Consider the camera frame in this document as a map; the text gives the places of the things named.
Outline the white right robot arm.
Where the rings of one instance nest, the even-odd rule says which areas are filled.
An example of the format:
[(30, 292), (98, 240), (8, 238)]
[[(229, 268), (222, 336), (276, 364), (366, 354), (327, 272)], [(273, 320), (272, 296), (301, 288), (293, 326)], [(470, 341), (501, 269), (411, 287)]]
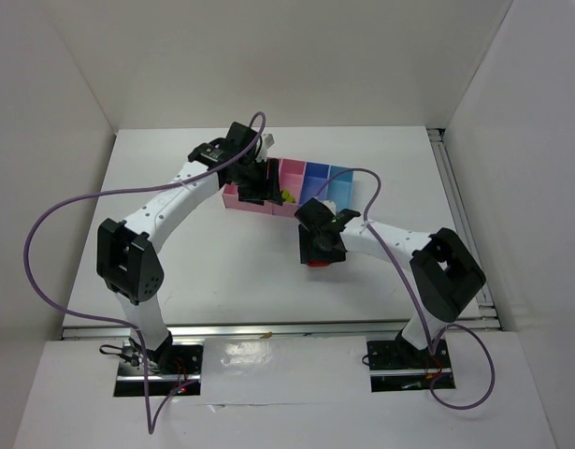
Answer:
[(326, 267), (359, 253), (391, 263), (404, 276), (414, 315), (397, 338), (416, 351), (432, 350), (486, 284), (478, 262), (449, 228), (409, 231), (366, 220), (354, 210), (334, 213), (315, 198), (299, 207), (295, 218), (301, 264)]

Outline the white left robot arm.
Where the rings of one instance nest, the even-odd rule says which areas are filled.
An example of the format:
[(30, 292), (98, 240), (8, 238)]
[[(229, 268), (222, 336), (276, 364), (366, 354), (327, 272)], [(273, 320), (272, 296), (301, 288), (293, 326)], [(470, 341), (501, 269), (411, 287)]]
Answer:
[(157, 298), (165, 278), (158, 253), (187, 216), (227, 184), (249, 203), (280, 204), (279, 162), (267, 156), (273, 143), (270, 134), (232, 123), (225, 137), (191, 151), (170, 188), (123, 220), (99, 225), (96, 272), (133, 324), (132, 348), (158, 369), (169, 363), (173, 345)]

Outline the white lego brick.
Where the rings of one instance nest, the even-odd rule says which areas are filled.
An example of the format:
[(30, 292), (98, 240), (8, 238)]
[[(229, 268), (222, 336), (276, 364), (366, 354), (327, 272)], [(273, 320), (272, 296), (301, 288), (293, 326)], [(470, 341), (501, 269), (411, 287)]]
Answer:
[(333, 213), (337, 212), (337, 205), (333, 201), (324, 201), (324, 204), (327, 208), (329, 208)]

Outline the large red lego brick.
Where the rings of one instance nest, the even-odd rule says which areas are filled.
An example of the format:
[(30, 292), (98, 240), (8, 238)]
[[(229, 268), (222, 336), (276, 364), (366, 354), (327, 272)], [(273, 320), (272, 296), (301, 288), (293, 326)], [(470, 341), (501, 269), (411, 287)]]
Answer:
[(306, 265), (309, 268), (325, 268), (331, 265), (331, 262), (327, 262), (327, 261), (308, 261), (306, 263)]

